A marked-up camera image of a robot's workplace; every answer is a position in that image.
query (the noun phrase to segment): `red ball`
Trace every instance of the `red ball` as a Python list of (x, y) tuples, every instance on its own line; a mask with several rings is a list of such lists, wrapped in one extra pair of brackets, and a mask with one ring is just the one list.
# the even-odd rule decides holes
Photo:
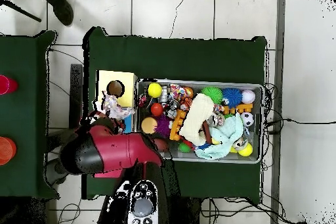
[(163, 113), (163, 107), (160, 105), (160, 103), (154, 103), (152, 107), (150, 108), (150, 111), (155, 117), (160, 116)]

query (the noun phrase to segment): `yellow ball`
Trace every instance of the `yellow ball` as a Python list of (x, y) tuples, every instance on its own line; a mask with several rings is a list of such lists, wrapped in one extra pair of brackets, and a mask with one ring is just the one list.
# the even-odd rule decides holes
[(231, 147), (230, 152), (237, 153), (238, 151), (234, 147)]
[(250, 154), (252, 154), (252, 152), (253, 152), (253, 148), (252, 148), (252, 145), (250, 143), (247, 144), (246, 148), (238, 151), (238, 153), (241, 156), (249, 156)]
[(148, 87), (148, 94), (151, 97), (159, 97), (162, 92), (162, 87), (158, 83), (151, 83), (150, 86)]
[(219, 145), (221, 142), (217, 141), (217, 140), (214, 140), (214, 138), (211, 138), (211, 140), (213, 141), (213, 144), (214, 145)]

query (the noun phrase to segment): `black shoe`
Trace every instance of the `black shoe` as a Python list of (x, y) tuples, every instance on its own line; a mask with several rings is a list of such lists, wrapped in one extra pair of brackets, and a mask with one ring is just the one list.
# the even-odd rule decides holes
[(59, 21), (65, 26), (69, 26), (74, 20), (74, 11), (67, 1), (62, 7), (54, 7), (54, 13)]

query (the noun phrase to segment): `blue spiky ball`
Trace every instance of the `blue spiky ball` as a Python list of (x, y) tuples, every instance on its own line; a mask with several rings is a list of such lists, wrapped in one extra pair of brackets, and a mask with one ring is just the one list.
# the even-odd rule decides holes
[(237, 107), (243, 99), (242, 92), (237, 88), (225, 88), (223, 93), (223, 105), (228, 105), (229, 109)]

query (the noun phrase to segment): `white ball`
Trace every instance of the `white ball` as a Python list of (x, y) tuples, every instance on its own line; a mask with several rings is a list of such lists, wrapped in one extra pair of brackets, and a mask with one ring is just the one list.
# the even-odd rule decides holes
[(253, 115), (251, 113), (248, 112), (241, 113), (240, 117), (243, 121), (243, 125), (246, 127), (253, 125), (253, 123), (255, 122), (253, 119)]
[(255, 94), (251, 90), (242, 91), (243, 99), (241, 100), (244, 104), (250, 104), (255, 101)]

